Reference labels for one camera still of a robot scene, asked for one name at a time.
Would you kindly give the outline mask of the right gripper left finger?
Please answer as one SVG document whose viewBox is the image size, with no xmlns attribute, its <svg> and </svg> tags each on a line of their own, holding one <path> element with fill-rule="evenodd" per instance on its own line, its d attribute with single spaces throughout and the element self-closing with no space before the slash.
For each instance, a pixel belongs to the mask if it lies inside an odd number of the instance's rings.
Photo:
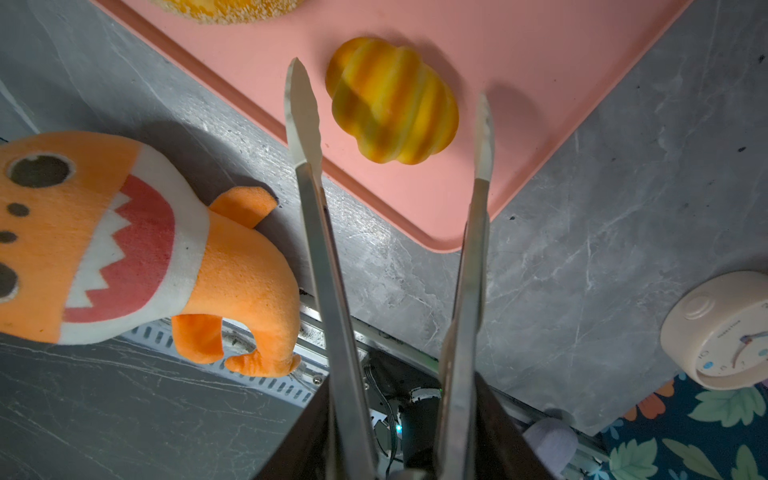
<svg viewBox="0 0 768 480">
<path fill-rule="evenodd" d="M 326 479 L 330 380 L 315 392 L 285 439 L 254 476 L 256 480 Z"/>
</svg>

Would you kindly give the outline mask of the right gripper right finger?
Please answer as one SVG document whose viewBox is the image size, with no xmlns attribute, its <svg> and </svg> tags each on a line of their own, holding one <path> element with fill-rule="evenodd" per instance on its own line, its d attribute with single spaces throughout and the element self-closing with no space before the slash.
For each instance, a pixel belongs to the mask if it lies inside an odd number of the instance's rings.
<svg viewBox="0 0 768 480">
<path fill-rule="evenodd" d="M 553 479 L 479 373 L 475 373 L 475 477 Z"/>
</svg>

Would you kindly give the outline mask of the metal tongs with white tips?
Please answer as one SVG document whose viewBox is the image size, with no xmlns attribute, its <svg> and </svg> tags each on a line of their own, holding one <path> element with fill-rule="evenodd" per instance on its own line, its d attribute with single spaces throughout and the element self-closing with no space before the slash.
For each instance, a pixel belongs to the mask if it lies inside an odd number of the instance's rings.
<svg viewBox="0 0 768 480">
<path fill-rule="evenodd" d="M 330 364 L 330 393 L 340 431 L 343 466 L 351 479 L 374 479 L 369 407 L 344 291 L 330 216 L 321 182 L 322 151 L 318 105 L 306 68 L 289 64 L 284 88 L 287 143 L 295 165 L 307 236 L 316 306 L 324 327 Z M 440 479 L 475 476 L 476 336 L 483 319 L 490 219 L 488 197 L 495 156 L 495 132 L 486 95 L 477 103 L 474 127 L 475 179 L 461 253 L 451 329 L 441 356 L 444 396 L 436 440 Z"/>
</svg>

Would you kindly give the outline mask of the round ridged fake bread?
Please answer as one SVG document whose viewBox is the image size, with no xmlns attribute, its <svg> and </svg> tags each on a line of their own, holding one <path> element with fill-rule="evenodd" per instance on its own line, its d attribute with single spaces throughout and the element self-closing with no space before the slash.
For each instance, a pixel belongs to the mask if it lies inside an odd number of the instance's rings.
<svg viewBox="0 0 768 480">
<path fill-rule="evenodd" d="M 330 59 L 325 88 L 336 124 L 377 164 L 420 164 L 445 150 L 458 131 L 453 91 L 408 47 L 348 40 Z"/>
</svg>

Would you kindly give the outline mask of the sugared cream fake bun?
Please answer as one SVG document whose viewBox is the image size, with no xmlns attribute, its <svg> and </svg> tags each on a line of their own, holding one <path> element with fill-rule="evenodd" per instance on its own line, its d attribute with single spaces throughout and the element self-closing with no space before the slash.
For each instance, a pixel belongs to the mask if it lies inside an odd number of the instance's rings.
<svg viewBox="0 0 768 480">
<path fill-rule="evenodd" d="M 291 13 L 302 0 L 156 0 L 169 13 L 201 24 L 247 24 Z"/>
</svg>

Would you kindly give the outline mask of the lavender cylinder object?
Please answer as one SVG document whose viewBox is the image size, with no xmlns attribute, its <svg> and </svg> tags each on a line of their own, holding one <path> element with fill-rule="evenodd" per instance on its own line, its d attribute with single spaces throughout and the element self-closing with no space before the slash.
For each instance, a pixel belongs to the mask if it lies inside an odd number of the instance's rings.
<svg viewBox="0 0 768 480">
<path fill-rule="evenodd" d="M 523 438 L 547 470 L 562 479 L 579 445 L 574 430 L 559 419 L 544 418 L 528 427 Z"/>
</svg>

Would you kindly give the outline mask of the cream round alarm clock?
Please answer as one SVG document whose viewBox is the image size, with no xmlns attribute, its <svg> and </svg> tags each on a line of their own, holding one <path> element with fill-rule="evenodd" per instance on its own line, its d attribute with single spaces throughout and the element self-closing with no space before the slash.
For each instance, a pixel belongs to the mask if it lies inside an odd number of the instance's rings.
<svg viewBox="0 0 768 480">
<path fill-rule="evenodd" d="M 660 332 L 664 352 L 695 382 L 735 390 L 767 379 L 767 275 L 737 271 L 691 290 Z"/>
</svg>

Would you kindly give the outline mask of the orange shark plush toy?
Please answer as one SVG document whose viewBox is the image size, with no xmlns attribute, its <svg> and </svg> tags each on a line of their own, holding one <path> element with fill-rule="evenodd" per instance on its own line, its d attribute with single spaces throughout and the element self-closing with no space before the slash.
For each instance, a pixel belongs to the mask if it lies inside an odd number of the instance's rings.
<svg viewBox="0 0 768 480">
<path fill-rule="evenodd" d="M 1 148 L 1 330 L 88 345 L 169 318 L 178 353 L 284 377 L 301 359 L 299 288 L 257 227 L 277 206 L 257 186 L 203 203 L 159 151 L 129 138 L 53 132 Z M 253 335 L 225 357 L 222 324 Z"/>
</svg>

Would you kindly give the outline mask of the pink plastic tray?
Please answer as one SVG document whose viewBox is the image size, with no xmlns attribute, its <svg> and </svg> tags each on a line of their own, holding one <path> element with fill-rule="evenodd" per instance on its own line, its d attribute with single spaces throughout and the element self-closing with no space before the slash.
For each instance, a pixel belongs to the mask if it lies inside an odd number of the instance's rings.
<svg viewBox="0 0 768 480">
<path fill-rule="evenodd" d="M 203 25 L 149 1 L 100 8 L 277 139 L 293 59 L 318 103 L 325 175 L 424 248 L 459 249 L 485 94 L 496 153 L 488 211 L 508 202 L 686 9 L 683 1 L 306 1 L 280 18 Z M 418 51 L 454 91 L 451 145 L 416 166 L 366 160 L 331 115 L 325 73 L 355 37 Z"/>
</svg>

